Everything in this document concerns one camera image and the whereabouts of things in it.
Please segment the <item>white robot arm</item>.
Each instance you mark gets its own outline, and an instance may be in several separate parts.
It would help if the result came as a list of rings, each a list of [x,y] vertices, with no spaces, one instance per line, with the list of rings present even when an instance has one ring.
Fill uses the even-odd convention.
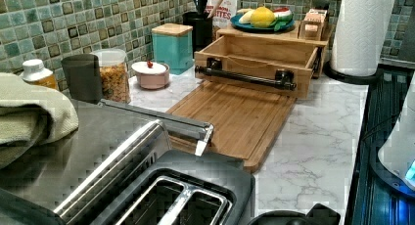
[[[415,77],[412,77],[402,111],[393,130],[378,151],[380,163],[411,191],[414,190]]]

